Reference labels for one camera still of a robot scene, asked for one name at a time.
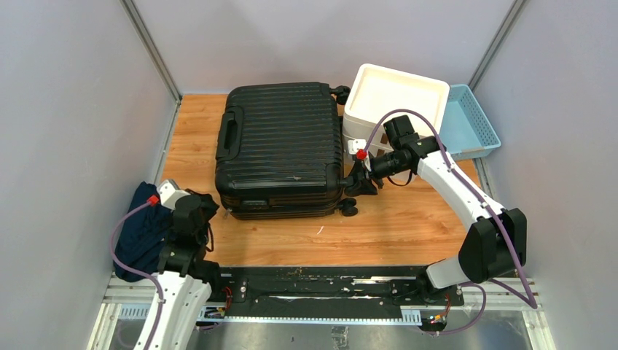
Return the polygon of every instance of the suitcase wheel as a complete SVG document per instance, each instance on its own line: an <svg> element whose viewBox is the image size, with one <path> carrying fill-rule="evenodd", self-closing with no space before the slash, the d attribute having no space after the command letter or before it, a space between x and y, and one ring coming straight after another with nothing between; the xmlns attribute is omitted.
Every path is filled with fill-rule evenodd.
<svg viewBox="0 0 618 350"><path fill-rule="evenodd" d="M341 210L341 214L344 217L353 217L354 215L359 213L359 209L355 207L356 199L354 198L346 198L339 201L337 204L337 209Z"/></svg>

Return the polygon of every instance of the navy blue cloth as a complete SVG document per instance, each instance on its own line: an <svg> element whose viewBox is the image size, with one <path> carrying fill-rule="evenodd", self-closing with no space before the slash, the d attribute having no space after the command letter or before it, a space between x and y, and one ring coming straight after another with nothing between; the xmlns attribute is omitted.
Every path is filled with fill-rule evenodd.
<svg viewBox="0 0 618 350"><path fill-rule="evenodd" d="M129 211L144 204L150 196L156 195L157 187L146 182L140 183L133 195ZM157 270L159 253L165 245L165 238L170 231L171 210L160 204L147 206L129 217L116 245L116 256L124 264L137 270L153 273ZM127 282L135 282L144 277L127 272L114 263L116 276Z"/></svg>

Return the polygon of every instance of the black suitcase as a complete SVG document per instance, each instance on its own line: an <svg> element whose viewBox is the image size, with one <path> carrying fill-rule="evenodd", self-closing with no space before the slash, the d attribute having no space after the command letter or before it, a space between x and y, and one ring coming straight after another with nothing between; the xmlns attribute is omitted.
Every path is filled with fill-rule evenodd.
<svg viewBox="0 0 618 350"><path fill-rule="evenodd" d="M243 86L228 95L215 185L235 218L335 211L343 194L344 149L332 93L345 103L349 88L303 82Z"/></svg>

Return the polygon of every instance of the wooden floor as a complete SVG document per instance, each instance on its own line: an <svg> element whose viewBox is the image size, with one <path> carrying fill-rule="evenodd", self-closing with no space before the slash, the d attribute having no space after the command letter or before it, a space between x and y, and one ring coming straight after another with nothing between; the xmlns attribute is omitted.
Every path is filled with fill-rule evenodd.
<svg viewBox="0 0 618 350"><path fill-rule="evenodd" d="M216 137L226 95L182 100L163 172L181 188L210 193L214 186ZM478 182L472 161L459 166ZM386 183L378 196L357 198L359 214L240 221L211 220L221 265L425 265L453 256L466 235L457 216L426 182L407 187Z"/></svg>

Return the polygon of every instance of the cable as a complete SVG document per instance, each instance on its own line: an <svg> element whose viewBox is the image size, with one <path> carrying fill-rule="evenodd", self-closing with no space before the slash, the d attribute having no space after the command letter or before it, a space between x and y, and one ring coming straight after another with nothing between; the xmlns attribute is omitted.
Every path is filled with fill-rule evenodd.
<svg viewBox="0 0 618 350"><path fill-rule="evenodd" d="M129 211L116 224L116 227L112 231L112 237L109 239L109 252L112 255L112 259L114 260L114 262L118 264L118 266L120 266L121 268L125 269L126 271L129 271L138 276L142 276L146 279L149 279L154 284L154 286L157 288L157 294L159 295L159 304L157 305L157 313L154 316L154 321L152 323L152 329L150 330L150 334L148 334L148 338L146 340L146 343L144 344L144 350L148 350L148 348L150 347L150 343L152 342L152 339L155 337L155 333L157 332L157 326L159 325L159 321L161 319L161 313L163 312L163 303L165 302L163 300L163 288L161 287L161 283L159 283L159 281L155 277L143 271L136 270L135 268L132 268L124 264L122 261L120 261L120 259L118 259L118 257L116 256L116 253L114 252L114 242L116 241L116 236L120 231L120 227L122 226L123 222L125 222L126 219L132 217L135 213L146 208L147 206L152 206L152 205L154 204L149 200L146 203L138 206L134 210Z"/></svg>
<svg viewBox="0 0 618 350"><path fill-rule="evenodd" d="M469 182L467 182L466 179L458 171L456 171L452 167L452 163L448 159L448 156L446 154L446 149L444 147L444 144L442 143L442 140L440 139L440 136L439 136L438 132L436 131L436 128L434 128L434 126L427 120L427 118L423 117L421 114L419 114L417 112L414 112L413 110L410 110L410 109L394 109L394 110L390 111L389 113L386 113L384 115L384 117L382 117L380 119L380 121L373 128L373 130L371 132L371 135L369 136L369 140L367 141L367 145L365 146L364 150L367 151L369 149L369 146L371 145L371 140L373 139L373 136L375 136L375 133L378 131L378 128L382 125L382 123L384 123L384 120L386 120L386 118L388 118L391 115L396 114L396 113L410 113L410 114L413 114L416 117L420 118L423 122L425 122L425 124L427 124L427 126L429 127L429 129L431 130L431 132L434 134L434 136L436 138L436 142L438 143L438 147L440 148L440 153L442 154L442 158L444 159L444 162L445 162L446 166L451 170L453 175L455 175L455 177L464 186L466 186L466 188L478 199L478 201L482 205L485 205L485 209L487 210L489 215L491 215L492 219L498 225L498 229L500 230L500 234L502 235L502 238L506 242L506 246L509 248L509 253L511 254L511 258L513 259L513 264L515 265L515 270L517 270L517 274L520 277L520 280L521 280L522 285L523 285L523 289L525 290L525 293L526 293L526 295L528 297L526 298L523 295L521 295L520 293L517 293L516 295L518 297L520 297L521 300L523 300L525 303L527 303L531 308L537 309L539 306L536 304L536 300L534 299L534 294L532 293L532 290L530 289L530 284L528 284L528 280L525 277L525 274L523 272L523 267L521 266L521 262L519 260L519 257L517 256L517 252L515 251L515 247L513 246L513 242L511 242L511 238L509 237L509 234L506 231L506 228L502 224L502 221L500 220L500 218L498 218L498 215L496 215L495 211L491 208L491 206L489 206L489 204L487 204L487 202L483 198L483 196L478 191L476 191L475 188L472 187L472 185Z"/></svg>
<svg viewBox="0 0 618 350"><path fill-rule="evenodd" d="M463 332L464 330L467 330L468 328L474 326L479 321L483 312L485 312L485 306L487 305L487 293L485 292L485 289L483 289L483 287L481 287L480 285L472 283L472 282L462 283L460 284L460 286L474 287L474 288L478 288L481 291L482 296L483 296L483 302L481 303L481 309L479 310L479 313L468 324L466 324L463 327L455 328L454 330L443 330L442 332L429 332L429 331L421 330L421 332L427 333L429 335L434 335L434 336L455 334L455 333L459 333L459 332Z"/></svg>
<svg viewBox="0 0 618 350"><path fill-rule="evenodd" d="M403 187L403 186L409 185L412 182L412 175L413 175L413 173L410 170L410 175L407 176L407 181L406 181L405 184L398 184L398 183L396 183L395 181L393 181L393 179L391 179L390 176L387 176L386 178L387 178L388 182L394 184L395 186Z"/></svg>

